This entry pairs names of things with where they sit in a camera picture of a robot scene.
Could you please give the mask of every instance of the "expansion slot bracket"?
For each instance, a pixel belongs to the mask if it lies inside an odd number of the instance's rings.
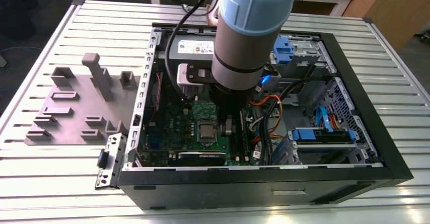
[[[110,135],[106,141],[97,160],[100,170],[94,182],[96,190],[118,189],[117,180],[122,165],[126,137],[117,133]]]

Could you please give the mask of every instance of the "power supply label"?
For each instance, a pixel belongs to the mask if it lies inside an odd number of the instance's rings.
[[[177,44],[178,54],[213,54],[212,41],[180,40]]]

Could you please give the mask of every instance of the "slotted aluminum table surface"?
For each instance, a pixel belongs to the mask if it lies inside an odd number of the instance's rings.
[[[102,146],[26,146],[25,134],[53,84],[57,66],[89,74],[85,52],[109,74],[141,62],[152,22],[176,23],[177,6],[85,1],[72,5],[0,119],[0,220],[85,223],[427,223],[430,219],[430,101],[372,24],[292,14],[283,29],[332,33],[367,91],[414,179],[339,205],[141,211],[121,190],[94,191]],[[190,17],[189,24],[205,24]]]

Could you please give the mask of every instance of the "blue connector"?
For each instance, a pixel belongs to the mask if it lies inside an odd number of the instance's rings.
[[[277,64],[288,64],[291,62],[293,57],[293,46],[287,37],[277,36],[273,45],[273,53]]]

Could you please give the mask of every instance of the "green circuit board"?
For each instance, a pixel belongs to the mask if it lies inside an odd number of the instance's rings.
[[[168,102],[157,117],[158,124],[146,127],[141,144],[141,150],[152,152],[145,153],[146,157],[152,155],[149,159],[154,160],[150,165],[164,166],[166,164],[165,153],[168,151],[220,152],[225,154],[227,166],[249,165],[249,161],[231,156],[231,139],[228,136],[221,136],[216,121],[216,106],[212,102],[194,101],[186,104]],[[199,141],[200,125],[213,127],[216,135],[213,142],[201,143]]]

